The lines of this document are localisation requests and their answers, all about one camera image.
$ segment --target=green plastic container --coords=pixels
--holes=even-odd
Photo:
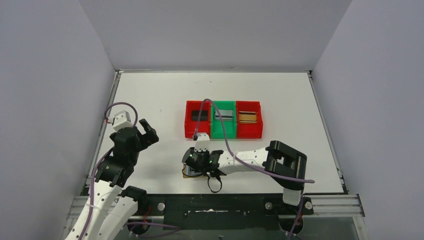
[[[229,139],[235,139],[237,135],[236,102],[235,101],[215,101],[219,110],[232,110],[232,120],[225,120],[225,132]],[[210,138],[223,139],[224,132],[221,121],[215,119],[215,108],[210,105]]]

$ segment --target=white wall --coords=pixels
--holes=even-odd
[[[370,239],[424,236],[424,1],[353,0],[313,71]]]
[[[0,239],[59,239],[114,69],[77,0],[0,1]]]
[[[116,69],[312,70],[352,0],[79,0]]]

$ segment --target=white table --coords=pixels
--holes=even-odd
[[[281,141],[307,155],[305,193],[342,193],[342,185],[329,141],[306,73],[123,73],[113,102],[128,102],[156,129],[159,142],[140,152],[126,185],[149,194],[210,194],[206,178],[183,178],[181,160],[192,140],[184,136],[187,100],[260,101],[263,136],[258,140],[230,141],[233,151],[255,150]],[[126,110],[115,106],[110,115]],[[100,155],[113,146],[105,130]],[[225,150],[223,140],[211,150]],[[219,194],[282,193],[271,177],[259,172],[237,172],[222,177]],[[218,189],[216,180],[211,187]]]

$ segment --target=purple cable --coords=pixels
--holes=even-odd
[[[115,103],[112,103],[111,105],[109,105],[109,106],[107,106],[106,107],[106,110],[104,111],[104,119],[108,119],[108,116],[107,116],[107,114],[108,114],[108,111],[109,111],[109,109],[111,109],[113,106],[116,106],[116,105],[127,105],[127,106],[129,106],[130,108],[132,108],[132,110],[134,110],[134,113],[135,113],[135,121],[134,121],[134,124],[132,125],[133,127],[135,127],[136,126],[136,124],[137,124],[137,120],[139,119],[139,114],[137,113],[137,110],[136,110],[136,108],[133,106],[133,105],[131,105],[131,104],[129,104],[129,103],[127,103],[127,102],[123,102],[123,101],[120,101],[120,102],[115,102]],[[112,151],[112,149],[113,148],[111,148],[111,149],[109,149],[99,160],[98,160],[98,162],[96,163],[96,165],[93,167],[93,170],[91,171],[91,179],[90,179],[90,193],[89,193],[89,196],[90,196],[90,207],[89,207],[89,209],[88,209],[88,216],[87,216],[87,220],[85,221],[85,224],[84,224],[84,227],[82,228],[82,231],[81,231],[81,234],[79,235],[79,237],[78,237],[78,240],[82,240],[83,239],[83,237],[84,237],[84,234],[86,233],[86,231],[87,231],[87,228],[89,227],[89,224],[90,224],[90,221],[91,221],[91,219],[92,219],[92,214],[93,214],[93,205],[94,205],[94,182],[95,182],[95,175],[96,175],[96,170],[97,170],[97,168],[99,167],[99,165],[100,165],[100,163],[102,163],[103,162],[103,160],[106,158],[106,156],[108,156],[110,153],[111,153],[111,151]]]
[[[143,222],[143,221],[139,221],[139,222],[128,222],[125,225],[126,226],[128,226],[128,225],[134,225],[131,228],[131,230],[130,230],[131,232],[134,230],[134,228],[136,228],[137,226],[140,226],[140,225],[150,225],[150,226],[157,226],[157,227],[164,227],[164,228],[175,229],[175,230],[164,232],[164,233],[157,234],[157,235],[150,235],[150,236],[140,235],[140,236],[138,236],[139,238],[143,238],[143,239],[152,239],[152,238],[163,237],[163,236],[166,236],[166,235],[170,235],[170,234],[176,233],[176,232],[178,232],[178,231],[181,230],[179,227],[173,226],[173,225],[167,225],[167,224],[162,224],[162,223],[154,223],[154,222]]]
[[[299,211],[297,212],[297,216],[296,216],[296,218],[294,219],[293,226],[291,226],[290,232],[288,233],[287,240],[290,240],[290,238],[292,238],[293,231],[295,230],[296,224],[298,223],[299,218],[301,217],[301,213],[302,213],[302,207],[303,207],[303,205],[304,205],[304,198],[303,198],[303,197],[300,197],[300,207],[299,207]]]
[[[209,98],[205,98],[205,99],[201,102],[200,110],[199,110],[199,116],[198,116],[198,118],[197,118],[197,124],[196,124],[196,128],[194,129],[194,134],[193,134],[193,135],[195,136],[195,135],[198,133],[199,124],[200,124],[200,117],[201,117],[202,109],[203,109],[203,104],[204,104],[206,101],[210,102],[210,104],[212,104],[212,105],[213,105],[213,107],[215,108],[216,112],[218,113],[218,115],[219,115],[219,120],[221,121],[221,125],[222,125],[222,132],[223,132],[223,134],[224,134],[224,140],[225,140],[226,148],[227,148],[227,150],[228,150],[229,154],[230,154],[232,157],[234,157],[234,153],[231,151],[231,149],[230,149],[230,145],[229,145],[229,143],[228,143],[227,133],[226,133],[225,126],[224,126],[224,119],[223,119],[223,116],[221,115],[221,112],[220,112],[220,110],[217,108],[217,106],[215,105],[214,101],[210,100]],[[268,176],[271,176],[271,177],[273,177],[273,178],[277,178],[277,179],[284,179],[284,180],[288,180],[288,181],[292,181],[292,182],[298,182],[298,183],[307,183],[307,184],[314,184],[314,183],[315,183],[315,181],[314,181],[314,180],[311,180],[311,179],[300,179],[300,178],[294,178],[294,177],[288,177],[288,176],[281,176],[281,175],[277,175],[277,174],[275,174],[275,173],[267,172],[267,171],[265,171],[265,169],[262,169],[262,168],[257,167],[257,166],[250,165],[250,164],[248,164],[248,163],[245,163],[244,161],[242,161],[242,160],[241,160],[240,158],[238,158],[237,156],[235,156],[235,159],[236,159],[237,161],[239,161],[241,164],[243,164],[244,166],[246,166],[246,167],[248,167],[248,168],[250,168],[250,169],[256,170],[256,171],[258,171],[258,172],[261,172],[261,173],[263,173],[263,174],[266,174],[266,175],[268,175]]]
[[[129,104],[128,102],[119,101],[119,102],[115,102],[115,103],[112,103],[109,106],[107,106],[106,107],[106,110],[104,111],[104,115],[103,115],[104,119],[108,119],[108,111],[109,111],[109,109],[111,109],[113,106],[116,106],[116,105],[127,105],[128,107],[132,108],[132,110],[134,110],[135,121],[134,121],[134,124],[132,126],[135,127],[136,124],[137,124],[137,121],[139,120],[139,114],[138,114],[136,108],[133,105]]]

